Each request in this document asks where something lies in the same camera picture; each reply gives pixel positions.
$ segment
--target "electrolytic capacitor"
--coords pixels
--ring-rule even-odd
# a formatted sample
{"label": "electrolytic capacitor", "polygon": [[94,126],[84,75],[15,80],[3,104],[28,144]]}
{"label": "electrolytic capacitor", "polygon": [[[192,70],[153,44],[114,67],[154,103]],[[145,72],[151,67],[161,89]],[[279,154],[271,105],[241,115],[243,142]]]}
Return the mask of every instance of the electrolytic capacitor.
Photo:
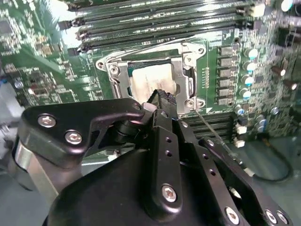
{"label": "electrolytic capacitor", "polygon": [[243,64],[243,68],[245,70],[247,70],[248,72],[252,72],[256,69],[256,64],[253,63],[253,62],[250,62],[250,61],[246,61],[244,64]]}
{"label": "electrolytic capacitor", "polygon": [[267,124],[267,120],[262,114],[256,118],[256,121],[260,126],[265,126]]}
{"label": "electrolytic capacitor", "polygon": [[264,132],[264,126],[261,126],[258,123],[255,125],[255,128],[256,128],[257,132],[259,132],[259,133]]}
{"label": "electrolytic capacitor", "polygon": [[247,48],[244,55],[250,59],[255,59],[258,56],[258,50],[255,48]]}
{"label": "electrolytic capacitor", "polygon": [[295,90],[298,86],[298,84],[294,81],[288,80],[288,79],[284,79],[283,80],[283,84],[288,87],[290,90]]}
{"label": "electrolytic capacitor", "polygon": [[243,98],[250,98],[250,97],[251,97],[251,91],[249,91],[249,90],[246,89],[246,88],[243,88],[239,93],[240,93],[240,95],[241,95]]}
{"label": "electrolytic capacitor", "polygon": [[235,107],[235,112],[237,115],[242,115],[243,113],[245,113],[244,109],[242,109],[241,105],[237,105]]}
{"label": "electrolytic capacitor", "polygon": [[241,78],[241,81],[243,84],[245,84],[247,86],[251,86],[254,82],[254,79],[250,75],[246,74]]}
{"label": "electrolytic capacitor", "polygon": [[272,72],[275,72],[279,76],[284,76],[286,73],[286,70],[284,70],[283,68],[278,67],[278,66],[272,66],[271,70],[272,70]]}

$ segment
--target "integrated circuit chip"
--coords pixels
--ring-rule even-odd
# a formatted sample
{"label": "integrated circuit chip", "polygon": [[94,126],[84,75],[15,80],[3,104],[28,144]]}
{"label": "integrated circuit chip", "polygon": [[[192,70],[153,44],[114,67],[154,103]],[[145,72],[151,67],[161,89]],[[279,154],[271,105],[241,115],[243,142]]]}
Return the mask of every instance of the integrated circuit chip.
{"label": "integrated circuit chip", "polygon": [[229,89],[220,89],[220,90],[218,90],[218,95],[220,97],[227,96],[228,94],[229,94]]}
{"label": "integrated circuit chip", "polygon": [[275,92],[269,93],[269,98],[274,98],[275,96],[276,96],[276,93],[275,93]]}
{"label": "integrated circuit chip", "polygon": [[0,35],[12,34],[13,30],[7,20],[0,20]]}
{"label": "integrated circuit chip", "polygon": [[221,67],[226,67],[226,66],[231,66],[232,65],[232,58],[221,58],[219,59],[219,66]]}
{"label": "integrated circuit chip", "polygon": [[228,87],[230,85],[230,79],[219,80],[220,87]]}
{"label": "integrated circuit chip", "polygon": [[249,118],[255,118],[255,113],[249,113]]}
{"label": "integrated circuit chip", "polygon": [[259,82],[262,82],[263,81],[263,76],[257,76],[256,78],[255,78],[255,82],[256,83],[259,83]]}
{"label": "integrated circuit chip", "polygon": [[232,55],[232,46],[221,47],[220,55],[221,56]]}
{"label": "integrated circuit chip", "polygon": [[229,103],[228,98],[218,98],[217,99],[218,105],[228,105],[228,103]]}
{"label": "integrated circuit chip", "polygon": [[276,53],[275,53],[276,56],[282,56],[282,54],[283,54],[283,49],[280,48],[280,49],[276,50]]}

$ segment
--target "black cable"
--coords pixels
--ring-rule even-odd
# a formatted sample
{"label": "black cable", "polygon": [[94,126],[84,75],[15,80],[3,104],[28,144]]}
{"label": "black cable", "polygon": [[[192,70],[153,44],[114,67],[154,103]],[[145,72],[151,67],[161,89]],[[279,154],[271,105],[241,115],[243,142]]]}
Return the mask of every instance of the black cable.
{"label": "black cable", "polygon": [[273,183],[281,183],[281,182],[285,182],[287,181],[289,178],[291,178],[293,176],[293,167],[292,165],[290,164],[290,162],[287,160],[287,158],[277,150],[277,148],[275,148],[270,142],[269,142],[269,139],[268,139],[268,136],[265,135],[265,137],[259,137],[259,139],[267,146],[269,147],[273,153],[279,158],[281,159],[284,164],[287,166],[288,168],[288,171],[287,171],[287,174],[284,175],[283,177],[281,178],[278,178],[278,179],[267,179],[267,178],[263,178],[263,177],[260,177],[256,174],[254,174],[254,178],[256,178],[257,180],[260,180],[260,181],[266,181],[266,182],[273,182]]}

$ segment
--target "hole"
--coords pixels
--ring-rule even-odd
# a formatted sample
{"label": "hole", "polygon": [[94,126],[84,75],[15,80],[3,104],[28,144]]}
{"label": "hole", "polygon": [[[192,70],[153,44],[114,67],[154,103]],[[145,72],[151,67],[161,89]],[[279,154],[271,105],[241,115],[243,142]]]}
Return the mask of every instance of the hole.
{"label": "hole", "polygon": [[170,151],[165,151],[165,154],[166,154],[166,156],[168,156],[168,157],[171,157],[171,156],[173,156],[173,154],[171,154],[171,152]]}
{"label": "hole", "polygon": [[127,88],[127,94],[128,94],[130,97],[133,97],[133,94],[132,94],[132,91],[131,91],[131,88],[130,88],[130,87]]}
{"label": "hole", "polygon": [[141,110],[141,107],[138,104],[133,104],[133,108],[136,110]]}
{"label": "hole", "polygon": [[199,54],[203,54],[204,53],[204,49],[203,48],[199,48],[198,52],[199,52]]}
{"label": "hole", "polygon": [[235,38],[235,39],[233,40],[233,42],[234,42],[234,43],[239,43],[239,42],[240,42],[240,38]]}
{"label": "hole", "polygon": [[161,112],[161,115],[164,116],[165,118],[168,118],[168,114],[166,112]]}
{"label": "hole", "polygon": [[103,63],[102,63],[102,62],[99,62],[99,63],[97,64],[97,66],[100,67],[100,68],[103,68]]}
{"label": "hole", "polygon": [[211,169],[211,170],[209,170],[210,171],[210,173],[211,173],[211,175],[212,176],[215,176],[216,175],[216,173]]}

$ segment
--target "silver screw head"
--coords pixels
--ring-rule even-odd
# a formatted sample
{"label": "silver screw head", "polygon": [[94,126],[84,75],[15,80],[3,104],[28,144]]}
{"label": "silver screw head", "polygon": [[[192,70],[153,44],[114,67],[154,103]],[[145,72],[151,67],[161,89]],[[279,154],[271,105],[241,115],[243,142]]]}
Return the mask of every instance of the silver screw head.
{"label": "silver screw head", "polygon": [[186,100],[186,106],[191,108],[194,105],[194,101],[193,100]]}
{"label": "silver screw head", "polygon": [[227,214],[227,217],[229,218],[229,220],[233,224],[235,224],[235,225],[239,224],[239,217],[238,217],[237,213],[232,208],[226,207],[225,212]]}
{"label": "silver screw head", "polygon": [[53,117],[49,115],[43,115],[38,118],[38,123],[40,126],[51,128],[55,126],[56,121]]}
{"label": "silver screw head", "polygon": [[285,223],[286,225],[288,225],[288,220],[286,219],[286,217],[280,211],[277,211],[277,215],[280,218],[280,220],[283,221],[283,223]]}
{"label": "silver screw head", "polygon": [[279,113],[279,109],[277,107],[274,107],[272,110],[271,110],[271,114],[273,115],[276,115]]}
{"label": "silver screw head", "polygon": [[214,143],[213,143],[213,141],[212,141],[212,140],[207,140],[207,142],[208,142],[208,144],[209,144],[211,147],[213,147],[213,146],[214,146]]}
{"label": "silver screw head", "polygon": [[268,216],[269,220],[270,220],[273,224],[277,224],[277,219],[276,219],[275,216],[271,213],[271,211],[266,210],[265,213],[266,213],[266,215]]}
{"label": "silver screw head", "polygon": [[175,202],[175,200],[177,199],[177,195],[171,186],[162,186],[162,194],[168,202]]}
{"label": "silver screw head", "polygon": [[78,145],[82,141],[82,137],[78,132],[70,131],[66,133],[65,139],[68,143]]}
{"label": "silver screw head", "polygon": [[116,65],[112,65],[110,67],[110,72],[112,75],[118,75],[119,74],[119,68]]}
{"label": "silver screw head", "polygon": [[188,128],[188,124],[184,121],[181,122],[181,124],[185,127],[185,128]]}

